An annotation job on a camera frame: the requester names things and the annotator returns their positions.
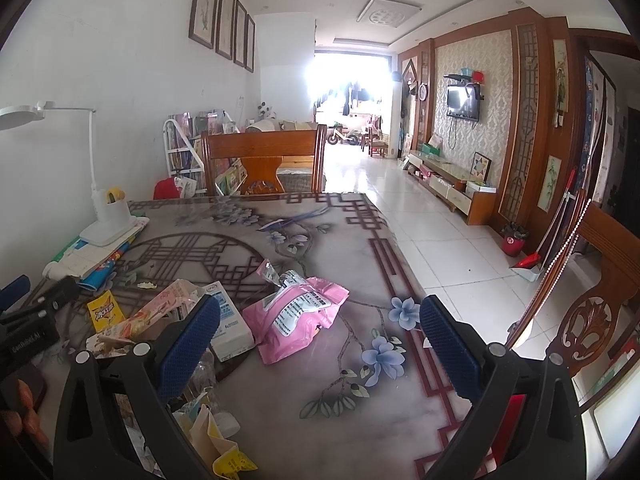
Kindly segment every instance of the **tv stand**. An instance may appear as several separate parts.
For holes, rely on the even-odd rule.
[[[421,152],[410,153],[420,159],[422,166],[433,172],[429,179],[422,179],[418,178],[415,172],[410,171],[409,174],[421,186],[441,199],[452,212],[456,209],[462,211],[466,215],[467,225],[489,223],[494,211],[495,193],[476,191],[469,197],[465,193],[467,181],[472,180],[468,171],[433,155],[427,156]]]

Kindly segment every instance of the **dining table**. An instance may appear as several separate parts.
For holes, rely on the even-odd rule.
[[[268,259],[280,271],[338,283],[349,296],[307,348],[271,365],[257,349],[219,364],[216,395],[241,427],[232,440],[258,466],[250,477],[424,475],[470,403],[424,348],[416,314],[424,291],[366,195],[199,197],[130,202],[130,210],[148,225],[97,292],[57,312],[60,341],[34,360],[47,383],[38,414],[52,446],[70,363],[95,333],[88,301],[110,290],[128,317],[183,278],[221,282],[242,311],[273,291],[256,274]],[[48,286],[43,280],[31,297]],[[481,472],[487,468],[490,455]]]

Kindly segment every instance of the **wallpaper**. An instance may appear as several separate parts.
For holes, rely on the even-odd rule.
[[[442,156],[463,167],[471,168],[475,152],[491,159],[487,183],[500,184],[504,152],[509,137],[513,63],[511,32],[504,30],[459,41],[436,49],[436,103],[433,133],[442,137]],[[450,131],[453,118],[447,117],[447,83],[445,74],[460,73],[469,67],[484,73],[480,103],[480,121],[458,120],[455,136]]]

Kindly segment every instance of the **white desk lamp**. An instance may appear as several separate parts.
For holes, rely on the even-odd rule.
[[[94,114],[93,108],[57,107],[53,101],[40,101],[35,106],[20,105],[0,109],[0,130],[10,130],[23,126],[31,121],[44,119],[46,110],[80,110],[89,112],[89,159],[91,163],[91,196],[97,221],[80,233],[82,240],[103,247],[109,245],[133,228],[136,218],[129,212],[129,206],[124,199],[109,203],[105,190],[97,189],[94,173]]]

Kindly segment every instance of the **wall-mounted tv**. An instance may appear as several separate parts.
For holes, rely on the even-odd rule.
[[[469,121],[480,120],[480,85],[447,86],[447,115]]]

